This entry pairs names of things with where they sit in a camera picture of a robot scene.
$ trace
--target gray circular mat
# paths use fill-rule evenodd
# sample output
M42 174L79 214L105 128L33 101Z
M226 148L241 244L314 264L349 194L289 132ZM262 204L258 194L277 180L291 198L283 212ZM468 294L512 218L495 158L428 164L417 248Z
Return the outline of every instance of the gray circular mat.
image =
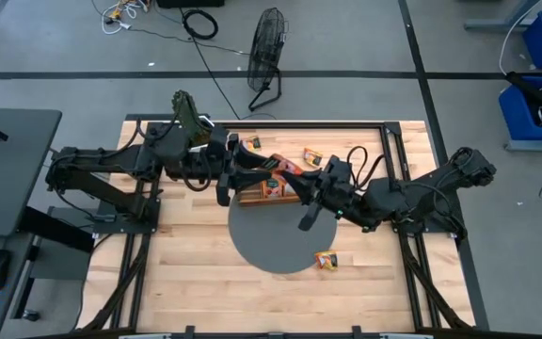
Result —
M315 264L315 253L329 250L338 221L322 210L308 232L298 229L308 206L300 203L241 206L231 200L229 227L237 250L252 265L271 273L295 273Z

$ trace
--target desk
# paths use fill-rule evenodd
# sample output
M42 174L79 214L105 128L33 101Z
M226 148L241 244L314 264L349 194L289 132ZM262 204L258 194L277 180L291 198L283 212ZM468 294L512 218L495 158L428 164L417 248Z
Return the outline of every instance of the desk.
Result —
M0 249L12 252L7 285L0 291L0 330L34 235L14 233L60 121L59 111L0 109Z
M379 133L367 129L366 122L331 129L286 123L291 125L240 128L252 126L252 121L232 121L231 130L240 138L259 136L263 154L281 153L303 168L304 147L321 152L325 165L331 154L345 158L352 147L362 145L371 158L362 176L382 153ZM400 126L411 176L433 170L424 122L402 121ZM123 124L119 145L135 127L134 121ZM394 143L391 138L392 158L398 162ZM361 161L361 153L356 154L355 169ZM380 166L374 177L386 175L387 169ZM111 183L126 191L135 187L126 175L113 175ZM216 204L212 187L196 193L167 177L160 187L165 191L160 196L159 229L151 238L138 332L184 332L186 325L196 326L196 332L350 332L353 325L361 325L365 332L414 330L399 241L389 224L362 234L360 227L341 220L332 244L339 255L335 272L311 267L289 275L272 274L250 266L237 252L227 227L229 210ZM93 254L79 327L96 315L116 287L124 237L112 236ZM473 323L454 241L447 234L426 234L424 240L435 285L458 314ZM417 286L423 322L429 325L427 303ZM124 306L126 319L129 305Z

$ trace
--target wooden workbench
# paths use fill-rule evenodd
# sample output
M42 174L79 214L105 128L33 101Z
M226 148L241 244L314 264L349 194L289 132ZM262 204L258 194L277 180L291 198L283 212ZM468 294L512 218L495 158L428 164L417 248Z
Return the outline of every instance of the wooden workbench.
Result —
M123 124L119 145L135 127L134 121ZM401 121L401 127L412 178L433 170L424 122ZM302 160L305 146L323 153L323 166L331 154L346 158L352 147L362 145L370 153L363 174L382 154L379 133L369 129L233 132L241 138L258 135L263 154L281 153L303 168L308 168ZM393 142L391 149L396 154ZM398 169L398 157L393 159ZM362 153L357 153L355 170L361 161ZM386 175L382 165L374 177ZM111 182L127 191L135 188L125 175L115 175ZM196 193L163 177L161 188L160 224L151 239L138 331L183 332L186 325L195 325L198 332L349 332L353 325L367 332L413 331L403 261L390 225L362 234L360 227L341 220L332 245L339 253L337 271L311 267L271 274L249 265L235 249L227 226L229 209L216 204L213 187ZM96 315L116 287L124 238L112 236L93 254L79 327ZM447 234L426 234L424 239L435 285L462 319L473 323L454 241ZM425 296L417 286L424 324L429 324ZM121 324L126 324L127 304Z

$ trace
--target gray floor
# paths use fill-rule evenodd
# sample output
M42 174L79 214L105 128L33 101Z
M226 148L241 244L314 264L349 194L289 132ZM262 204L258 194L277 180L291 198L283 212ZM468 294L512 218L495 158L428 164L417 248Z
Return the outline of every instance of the gray floor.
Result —
M111 0L96 0L102 10ZM497 72L503 34L467 32L466 18L498 18L515 1L408 0L429 72ZM414 71L401 14L393 0L227 0L210 12L219 21L215 43L247 51L260 13L277 6L290 21L283 70ZM179 18L176 10L165 14ZM131 21L165 35L182 29L151 12ZM529 71L519 34L505 53L507 70ZM247 59L203 49L213 70L245 70ZM105 36L88 0L9 0L0 18L0 72L204 71L194 46L121 32ZM253 94L244 79L220 79L238 113ZM491 329L542 333L542 154L507 153L498 104L503 81L430 82L448 151L480 149L498 168L493 185L461 192ZM200 111L231 119L210 79L0 80L0 107L53 108L64 113L54 147L114 147L128 113L168 113L177 89L194 95ZM262 112L278 119L425 120L417 80L287 78L284 94ZM75 194L81 206L95 206ZM31 205L62 205L40 183ZM9 321L2 338L67 331L77 313L80 285L41 282L29 307L42 321Z

